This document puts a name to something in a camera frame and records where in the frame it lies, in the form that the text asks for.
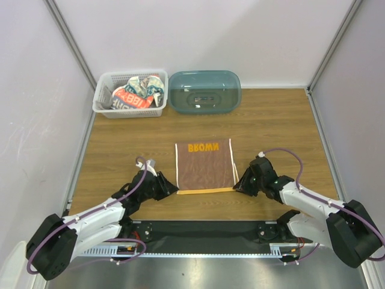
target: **yellow trim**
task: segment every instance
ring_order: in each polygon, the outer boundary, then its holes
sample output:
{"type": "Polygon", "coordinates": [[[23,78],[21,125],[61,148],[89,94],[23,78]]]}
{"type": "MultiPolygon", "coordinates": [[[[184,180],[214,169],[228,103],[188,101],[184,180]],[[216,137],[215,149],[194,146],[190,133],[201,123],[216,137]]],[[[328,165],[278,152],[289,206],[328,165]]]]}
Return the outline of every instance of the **yellow trim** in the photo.
{"type": "Polygon", "coordinates": [[[182,190],[177,194],[210,194],[210,193],[224,193],[225,191],[235,191],[233,188],[207,188],[204,190],[182,190]]]}

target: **crumpled cloth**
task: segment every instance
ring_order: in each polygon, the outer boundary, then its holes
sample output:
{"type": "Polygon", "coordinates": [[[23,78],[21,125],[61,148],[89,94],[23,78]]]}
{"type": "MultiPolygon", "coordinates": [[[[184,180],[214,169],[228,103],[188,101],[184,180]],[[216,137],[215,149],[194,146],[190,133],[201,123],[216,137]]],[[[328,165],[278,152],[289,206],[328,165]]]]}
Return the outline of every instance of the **crumpled cloth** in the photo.
{"type": "Polygon", "coordinates": [[[112,110],[158,107],[162,104],[164,84],[157,75],[150,75],[140,81],[131,77],[127,84],[112,93],[112,110]]]}

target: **brown cloth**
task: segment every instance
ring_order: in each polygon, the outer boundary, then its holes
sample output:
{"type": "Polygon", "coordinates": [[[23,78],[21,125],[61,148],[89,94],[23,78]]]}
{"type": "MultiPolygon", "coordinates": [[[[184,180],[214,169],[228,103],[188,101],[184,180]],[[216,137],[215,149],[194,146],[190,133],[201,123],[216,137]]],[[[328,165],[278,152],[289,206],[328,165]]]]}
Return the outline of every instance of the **brown cloth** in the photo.
{"type": "Polygon", "coordinates": [[[231,139],[176,143],[178,194],[232,190],[237,182],[231,139]]]}

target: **metal floor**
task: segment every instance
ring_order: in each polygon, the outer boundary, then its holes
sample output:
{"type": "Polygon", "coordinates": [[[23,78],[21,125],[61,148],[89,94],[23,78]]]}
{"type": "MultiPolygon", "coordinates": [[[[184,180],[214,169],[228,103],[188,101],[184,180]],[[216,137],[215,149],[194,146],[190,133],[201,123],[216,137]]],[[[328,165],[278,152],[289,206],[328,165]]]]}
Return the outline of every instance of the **metal floor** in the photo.
{"type": "Polygon", "coordinates": [[[367,288],[360,268],[347,267],[325,247],[299,266],[284,266],[278,259],[139,258],[120,266],[101,261],[78,267],[92,260],[95,259],[75,259],[62,275],[48,282],[47,288],[367,288]]]}

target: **white laundry basket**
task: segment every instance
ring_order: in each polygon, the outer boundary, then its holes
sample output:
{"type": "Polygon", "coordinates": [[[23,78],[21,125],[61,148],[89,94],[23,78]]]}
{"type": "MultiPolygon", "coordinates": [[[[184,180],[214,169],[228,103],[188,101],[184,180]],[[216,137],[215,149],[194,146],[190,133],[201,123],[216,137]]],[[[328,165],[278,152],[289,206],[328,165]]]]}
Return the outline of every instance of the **white laundry basket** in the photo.
{"type": "Polygon", "coordinates": [[[129,117],[156,117],[161,116],[163,108],[167,103],[168,95],[168,75],[164,70],[141,70],[141,71],[126,71],[126,72],[108,72],[104,73],[97,82],[96,91],[92,109],[96,113],[101,113],[109,119],[123,119],[129,117]],[[133,76],[139,76],[139,79],[149,75],[158,75],[164,83],[163,103],[160,107],[154,108],[134,108],[131,110],[109,110],[104,109],[103,104],[111,103],[112,92],[120,86],[127,84],[128,80],[133,76]]]}

